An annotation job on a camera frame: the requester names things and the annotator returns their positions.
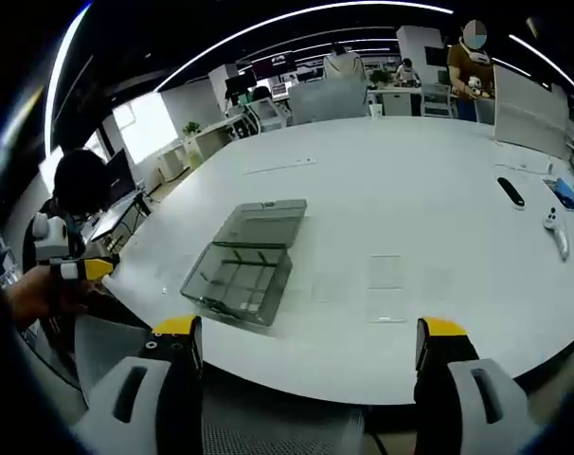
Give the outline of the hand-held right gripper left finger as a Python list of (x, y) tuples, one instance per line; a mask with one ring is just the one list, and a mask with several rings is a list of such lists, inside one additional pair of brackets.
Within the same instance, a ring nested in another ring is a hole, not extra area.
[(200, 317), (152, 329), (79, 317), (75, 361), (87, 410), (74, 431), (89, 452), (202, 453)]

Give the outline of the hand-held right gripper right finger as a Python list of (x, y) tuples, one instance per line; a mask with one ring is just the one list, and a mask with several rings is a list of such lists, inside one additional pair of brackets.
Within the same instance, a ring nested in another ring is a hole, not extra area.
[(458, 324), (418, 319), (415, 369), (416, 454), (516, 454), (537, 432), (524, 390)]

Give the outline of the person's left hand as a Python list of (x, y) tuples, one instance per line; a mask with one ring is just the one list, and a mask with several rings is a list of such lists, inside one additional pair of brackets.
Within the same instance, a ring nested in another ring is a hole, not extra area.
[(14, 326), (25, 331), (38, 319), (58, 314), (81, 314), (87, 311), (78, 293), (58, 280), (48, 265), (31, 268), (17, 282), (3, 291)]

